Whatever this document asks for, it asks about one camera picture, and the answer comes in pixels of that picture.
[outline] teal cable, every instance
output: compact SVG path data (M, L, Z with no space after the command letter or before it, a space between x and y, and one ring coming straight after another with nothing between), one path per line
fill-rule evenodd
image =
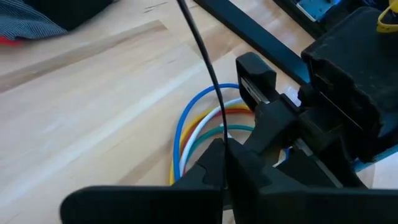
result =
M228 130L243 130L243 131L253 131L254 130L253 127L245 126L245 125L237 125L237 124L228 125L227 128L228 128ZM223 131L224 131L224 127L214 128L214 129L209 130L208 132L206 132L202 136L200 136L198 139L196 139L195 142L192 145L191 151L188 154L187 161L189 161L189 159L191 158L193 152L195 152L196 148L199 145L201 145L204 141L206 141L207 139L211 138L212 136L214 136L216 134L222 134Z

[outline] black cable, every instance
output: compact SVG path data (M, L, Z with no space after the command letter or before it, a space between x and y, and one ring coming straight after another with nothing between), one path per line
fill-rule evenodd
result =
M221 94L220 86L217 81L216 73L214 72L214 68L211 64L211 60L209 58L208 52L206 50L205 44L203 43L203 40L199 34L198 28L195 25L195 22L192 19L192 15L187 7L187 3L185 0L177 0L178 5L180 6L180 9L182 11L182 14L185 17L185 20L188 23L189 28L192 31L193 37L195 38L200 53L203 57L203 60L205 61L207 70L209 71L211 81L213 82L214 88L217 93L217 98L221 106L221 115L223 117L223 125L224 125L224 143L225 147L228 148L228 127L226 124L226 115L225 115L225 107L224 107L224 101L223 101L223 95Z

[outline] wooden table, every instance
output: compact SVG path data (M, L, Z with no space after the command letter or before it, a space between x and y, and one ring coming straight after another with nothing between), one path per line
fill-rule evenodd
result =
M233 2L297 54L313 42L272 0ZM234 60L253 49L188 4L219 81L236 83ZM297 102L299 86L271 66ZM0 223L59 223L63 198L89 185L167 184L178 117L211 85L173 0L122 0L69 35L1 47L0 67ZM210 94L190 118L216 105ZM361 176L397 187L389 169Z

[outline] black metal bar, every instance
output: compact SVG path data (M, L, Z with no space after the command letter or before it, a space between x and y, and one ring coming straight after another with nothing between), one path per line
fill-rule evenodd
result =
M194 1L299 85L310 82L307 65L301 58L229 0Z

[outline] gray fabric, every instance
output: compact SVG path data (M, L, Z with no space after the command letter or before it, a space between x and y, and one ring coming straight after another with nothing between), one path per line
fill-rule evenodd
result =
M0 0L0 36L8 40L39 39L66 32L23 0Z

